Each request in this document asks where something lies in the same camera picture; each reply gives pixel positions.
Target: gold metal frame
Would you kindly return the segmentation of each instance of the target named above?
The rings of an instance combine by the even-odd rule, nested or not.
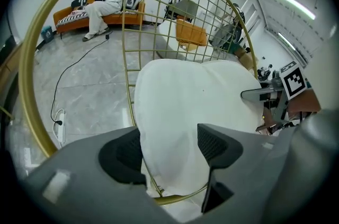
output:
[[[41,150],[44,152],[44,154],[49,157],[51,156],[53,153],[55,153],[57,151],[56,146],[54,145],[54,143],[52,142],[52,140],[50,139],[50,137],[47,134],[47,131],[42,123],[39,111],[38,111],[38,107],[37,107],[37,102],[35,100],[35,95],[34,95],[34,90],[33,90],[33,60],[34,60],[34,52],[35,52],[35,47],[36,47],[36,42],[38,40],[39,37],[39,33],[42,29],[42,26],[46,20],[46,18],[48,17],[49,13],[51,12],[52,8],[54,7],[54,5],[58,2],[59,0],[45,0],[43,2],[43,4],[39,7],[38,11],[36,12],[29,28],[28,28],[28,32],[25,36],[23,45],[22,45],[22,52],[21,52],[21,58],[20,58],[20,66],[19,66],[19,90],[20,90],[20,98],[21,98],[21,102],[23,105],[23,109],[24,109],[24,114],[26,116],[26,120],[27,123],[39,145],[39,147],[41,148]],[[124,25],[124,21],[125,21],[125,14],[126,12],[128,12],[129,10],[126,9],[126,4],[124,3],[123,6],[123,21],[122,21],[122,46],[123,46],[123,61],[124,61],[124,66],[125,66],[125,74],[126,74],[126,86],[127,86],[127,93],[128,93],[128,101],[129,101],[129,107],[130,107],[130,113],[131,113],[131,117],[132,117],[132,123],[133,125],[135,125],[135,119],[134,119],[134,114],[133,114],[133,108],[132,108],[132,104],[133,104],[133,100],[131,99],[131,95],[130,95],[130,91],[129,88],[130,87],[134,87],[135,84],[130,84],[129,83],[129,78],[128,78],[128,72],[130,71],[140,71],[141,70],[141,52],[142,51],[152,51],[153,52],[153,59],[155,58],[155,52],[156,51],[161,51],[161,52],[165,52],[165,56],[167,56],[168,52],[176,52],[176,57],[178,55],[178,53],[185,53],[186,54],[186,58],[188,55],[188,51],[179,51],[179,46],[178,49],[176,51],[173,50],[168,50],[168,41],[169,38],[171,37],[168,33],[167,36],[167,45],[166,45],[166,49],[165,50],[156,50],[155,48],[155,44],[156,44],[156,36],[159,35],[158,33],[156,33],[156,28],[157,28],[157,22],[159,19],[164,20],[164,18],[159,17],[159,9],[160,9],[160,4],[165,4],[167,6],[169,6],[168,3],[164,3],[161,0],[156,0],[158,1],[158,9],[157,9],[157,15],[153,15],[153,14],[148,14],[148,13],[143,13],[143,15],[148,15],[151,17],[155,17],[156,18],[156,23],[155,23],[155,32],[149,32],[149,31],[142,31],[142,22],[140,23],[139,26],[139,30],[129,30],[129,29],[125,29],[125,25]],[[232,4],[232,2],[230,0],[225,0],[226,1],[226,6],[224,9],[222,9],[221,7],[219,7],[219,0],[217,1],[217,4],[214,4],[213,2],[211,2],[210,0],[208,0],[208,5],[207,8],[204,8],[202,6],[199,6],[200,8],[202,8],[203,10],[205,10],[206,12],[212,13],[210,10],[208,10],[209,4],[213,4],[216,6],[216,9],[219,8],[222,11],[226,12],[226,8],[227,6],[230,6],[231,9],[235,12],[241,26],[244,29],[246,38],[248,40],[248,44],[251,48],[251,50],[253,50],[253,46],[251,43],[251,39],[249,38],[248,32],[246,30],[245,24],[242,21],[241,17],[239,16],[239,13],[237,12],[237,10],[235,9],[234,5]],[[199,18],[194,18],[194,22],[195,20],[198,19],[200,21],[203,21],[203,23],[207,23],[206,22],[206,15],[204,20],[199,19]],[[214,21],[215,21],[215,16],[213,18],[213,23],[210,24],[211,25],[211,31],[209,33],[207,33],[207,35],[211,36],[212,33],[212,29],[213,27],[216,27],[214,25]],[[231,17],[229,18],[229,21],[227,21],[228,24],[231,24]],[[126,50],[125,49],[125,39],[124,39],[124,32],[125,31],[134,31],[134,32],[139,32],[139,46],[138,49],[135,50]],[[154,35],[154,46],[153,49],[149,49],[149,50],[141,50],[141,33],[150,33]],[[203,54],[203,59],[204,57],[209,57],[210,60],[212,58],[214,59],[219,59],[219,56],[221,54],[221,51],[219,51],[218,56],[214,57],[213,53],[212,56],[207,56],[206,55],[206,50],[207,50],[207,46],[205,49],[205,52]],[[138,57],[139,57],[139,69],[128,69],[127,68],[127,63],[126,63],[126,54],[129,52],[138,52]],[[251,52],[252,53],[252,60],[255,61],[255,55],[254,55],[254,51]],[[256,64],[255,62],[253,63],[254,65],[254,75],[257,78],[257,70],[256,70]],[[157,188],[158,193],[160,194],[160,198],[155,198],[155,200],[158,202],[158,204],[160,205],[165,205],[165,204],[169,204],[169,203],[173,203],[173,202],[177,202],[177,201],[181,201],[183,199],[187,199],[199,192],[201,192],[202,190],[204,190],[206,187],[203,187],[202,189],[198,190],[195,193],[192,193],[190,195],[187,196],[178,196],[178,195],[174,195],[174,196],[167,196],[167,197],[162,197],[161,192],[159,191],[156,182],[154,181],[152,175],[150,174],[152,182],[154,183],[154,185]]]
[[[7,117],[9,117],[11,120],[14,120],[14,116],[10,114],[9,111],[4,109],[1,105],[0,105],[0,111],[4,112],[7,115]]]

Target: black cable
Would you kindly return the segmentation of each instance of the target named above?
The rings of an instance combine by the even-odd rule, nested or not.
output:
[[[112,32],[113,32],[113,31],[111,31],[109,34],[105,35],[106,39],[105,39],[103,42],[99,43],[98,45],[94,46],[92,49],[90,49],[89,51],[87,51],[87,53],[84,54],[78,61],[76,61],[76,62],[73,63],[72,65],[68,66],[68,67],[63,71],[63,73],[61,73],[61,75],[60,75],[60,77],[59,77],[59,80],[58,80],[58,82],[57,82],[57,85],[55,86],[54,97],[53,97],[53,102],[52,102],[52,107],[51,107],[51,119],[52,119],[52,121],[55,122],[56,124],[58,124],[58,125],[62,125],[62,124],[63,124],[63,122],[62,122],[61,120],[57,120],[57,121],[56,121],[56,120],[54,120],[53,117],[52,117],[52,111],[53,111],[53,106],[54,106],[54,102],[55,102],[55,96],[56,96],[56,94],[57,94],[57,88],[58,88],[58,84],[59,84],[59,82],[60,82],[60,80],[61,80],[61,77],[63,76],[63,74],[65,73],[65,71],[67,71],[70,67],[72,67],[72,66],[74,66],[75,64],[77,64],[77,63],[78,63],[80,60],[82,60],[82,59],[83,59],[90,51],[92,51],[94,48],[100,46],[101,44],[104,44],[105,42],[107,42],[107,41],[109,40],[109,38],[110,38],[109,35],[112,34]]]

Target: sofa cushion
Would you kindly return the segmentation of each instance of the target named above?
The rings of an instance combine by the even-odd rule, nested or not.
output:
[[[115,12],[112,15],[120,15],[120,14],[122,14],[122,11]],[[126,11],[126,14],[135,15],[135,14],[137,14],[137,11],[135,11],[135,12]],[[84,19],[84,18],[88,18],[88,15],[87,15],[86,12],[81,13],[81,14],[77,14],[77,15],[68,15],[67,17],[64,17],[63,19],[59,20],[56,27],[59,27],[60,25],[64,25],[64,24],[67,24],[67,23],[72,23],[72,22],[75,22],[75,21],[78,21],[78,20],[81,20],[81,19]]]

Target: sneaker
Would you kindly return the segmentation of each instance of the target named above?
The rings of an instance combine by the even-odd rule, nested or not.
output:
[[[85,41],[88,41],[88,40],[90,40],[91,38],[93,38],[94,37],[94,35],[88,35],[88,34],[86,34],[84,37],[83,37],[83,41],[85,42]]]
[[[106,27],[104,30],[99,31],[99,32],[97,33],[97,35],[101,35],[101,34],[107,32],[109,29],[110,29],[109,27]]]

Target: man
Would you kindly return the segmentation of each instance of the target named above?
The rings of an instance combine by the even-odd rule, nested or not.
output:
[[[102,20],[102,16],[113,14],[121,11],[122,0],[103,0],[95,1],[85,7],[85,11],[90,18],[90,31],[85,35],[83,41],[88,41],[95,35],[106,32],[109,28]]]

